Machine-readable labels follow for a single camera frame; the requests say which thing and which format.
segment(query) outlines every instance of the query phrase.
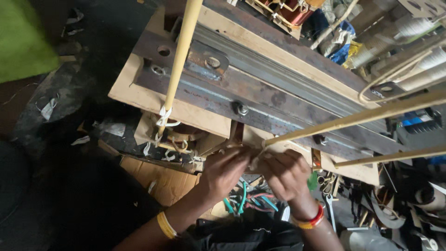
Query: wrench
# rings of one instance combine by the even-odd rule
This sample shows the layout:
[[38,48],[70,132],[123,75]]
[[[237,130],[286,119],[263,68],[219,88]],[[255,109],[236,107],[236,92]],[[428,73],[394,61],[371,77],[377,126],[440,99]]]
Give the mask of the wrench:
[[327,194],[324,197],[327,210],[330,213],[331,225],[333,226],[334,233],[336,234],[336,224],[335,224],[335,214],[333,213],[333,205],[331,204],[333,201],[333,196],[331,194]]

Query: hand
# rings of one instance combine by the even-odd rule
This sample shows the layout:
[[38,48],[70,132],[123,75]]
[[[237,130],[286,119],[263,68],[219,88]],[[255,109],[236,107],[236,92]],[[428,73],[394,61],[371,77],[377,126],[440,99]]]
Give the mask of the hand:
[[251,162],[251,156],[252,152],[242,147],[227,149],[224,154],[219,152],[208,156],[197,185],[200,191],[207,193],[207,198],[215,203],[221,201],[235,187]]
[[291,149],[266,154],[259,168],[276,197],[288,202],[295,218],[310,220],[317,215],[318,205],[307,186],[311,168],[302,154]]

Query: red bangle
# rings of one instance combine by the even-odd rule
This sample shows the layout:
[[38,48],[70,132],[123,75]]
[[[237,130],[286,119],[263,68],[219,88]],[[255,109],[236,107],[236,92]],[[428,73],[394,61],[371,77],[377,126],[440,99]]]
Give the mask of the red bangle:
[[293,221],[293,224],[302,228],[302,229],[313,229],[315,226],[317,226],[317,225],[319,225],[319,223],[321,223],[322,219],[324,219],[324,209],[322,208],[321,204],[319,204],[318,214],[312,220],[309,220],[307,222],[302,222],[302,221],[296,220],[293,216],[291,216],[291,220]]

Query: bangle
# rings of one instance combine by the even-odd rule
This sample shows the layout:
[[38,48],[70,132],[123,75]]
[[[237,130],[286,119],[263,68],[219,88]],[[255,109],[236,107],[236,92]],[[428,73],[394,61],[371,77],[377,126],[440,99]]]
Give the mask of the bangle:
[[161,212],[157,215],[158,224],[160,225],[161,230],[169,239],[173,239],[177,237],[177,232],[172,228],[172,226],[167,221],[166,215],[164,212]]
[[324,209],[322,208],[321,204],[319,204],[318,214],[312,220],[309,220],[307,222],[302,222],[302,221],[296,220],[296,218],[291,216],[291,220],[293,221],[293,224],[295,226],[302,228],[302,229],[313,229],[315,226],[319,225],[319,223],[322,222],[322,219],[324,219]]

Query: cardboard box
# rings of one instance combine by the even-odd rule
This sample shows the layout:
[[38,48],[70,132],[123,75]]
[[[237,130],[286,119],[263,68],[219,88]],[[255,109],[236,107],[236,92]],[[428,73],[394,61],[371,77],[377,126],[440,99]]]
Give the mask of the cardboard box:
[[121,167],[145,188],[156,181],[150,195],[161,205],[171,206],[186,195],[197,181],[197,176],[158,166],[130,156],[122,158]]

